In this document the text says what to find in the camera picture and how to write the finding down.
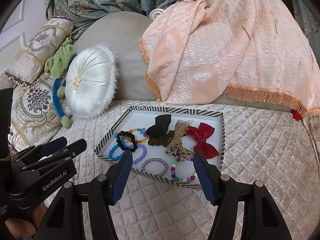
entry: red object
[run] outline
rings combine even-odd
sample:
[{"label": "red object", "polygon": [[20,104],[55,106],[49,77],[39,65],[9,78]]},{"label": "red object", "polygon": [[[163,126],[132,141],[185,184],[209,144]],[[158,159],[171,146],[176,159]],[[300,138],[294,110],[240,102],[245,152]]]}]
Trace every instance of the red object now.
[{"label": "red object", "polygon": [[206,140],[214,133],[214,128],[212,126],[201,122],[199,128],[188,126],[186,132],[197,141],[197,145],[193,147],[195,152],[201,151],[206,159],[211,159],[219,155],[217,149],[206,142]]},{"label": "red object", "polygon": [[296,119],[297,121],[301,120],[302,117],[296,110],[292,109],[291,113],[292,113],[294,119]]}]

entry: red satin bow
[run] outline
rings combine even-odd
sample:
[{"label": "red satin bow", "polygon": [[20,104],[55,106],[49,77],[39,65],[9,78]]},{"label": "red satin bow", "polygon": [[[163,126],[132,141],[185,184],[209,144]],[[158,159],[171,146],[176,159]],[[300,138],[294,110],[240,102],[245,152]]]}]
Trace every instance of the red satin bow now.
[{"label": "red satin bow", "polygon": [[206,159],[211,159],[219,155],[215,147],[206,142],[206,140],[214,133],[214,128],[212,126],[201,122],[199,128],[188,126],[186,132],[198,142],[197,145],[193,147],[195,152],[202,151],[202,154]]}]

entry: green plush toy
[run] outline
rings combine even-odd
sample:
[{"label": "green plush toy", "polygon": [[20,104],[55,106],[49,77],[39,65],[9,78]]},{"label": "green plush toy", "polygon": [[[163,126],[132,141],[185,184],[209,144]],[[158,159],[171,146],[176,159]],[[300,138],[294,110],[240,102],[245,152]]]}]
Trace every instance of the green plush toy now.
[{"label": "green plush toy", "polygon": [[72,40],[67,40],[59,47],[57,52],[51,56],[44,65],[44,71],[50,71],[50,77],[54,79],[53,84],[53,104],[61,118],[61,124],[64,128],[69,129],[71,127],[70,119],[65,116],[59,98],[64,97],[64,88],[66,81],[63,82],[62,86],[58,89],[60,84],[60,78],[64,71],[69,67],[70,61],[76,56],[75,47],[71,44]]}]

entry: black scrunchie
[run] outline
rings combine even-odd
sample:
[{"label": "black scrunchie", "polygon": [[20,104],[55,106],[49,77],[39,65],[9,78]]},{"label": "black scrunchie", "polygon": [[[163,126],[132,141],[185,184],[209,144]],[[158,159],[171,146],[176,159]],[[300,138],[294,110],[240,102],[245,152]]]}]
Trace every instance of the black scrunchie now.
[{"label": "black scrunchie", "polygon": [[[133,148],[125,147],[122,142],[121,142],[121,136],[127,136],[131,139],[131,142],[133,144]],[[130,151],[134,152],[136,149],[138,149],[136,138],[134,135],[130,132],[127,131],[121,131],[120,133],[117,134],[117,140],[116,140],[118,146],[121,148],[123,151]]]}]

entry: white wall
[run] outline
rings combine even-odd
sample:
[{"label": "white wall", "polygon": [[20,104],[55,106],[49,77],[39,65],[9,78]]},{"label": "white wall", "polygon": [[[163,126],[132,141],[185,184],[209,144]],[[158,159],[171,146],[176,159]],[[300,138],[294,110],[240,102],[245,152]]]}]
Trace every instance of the white wall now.
[{"label": "white wall", "polygon": [[23,0],[0,33],[0,73],[2,73],[25,42],[47,22],[45,0]]}]

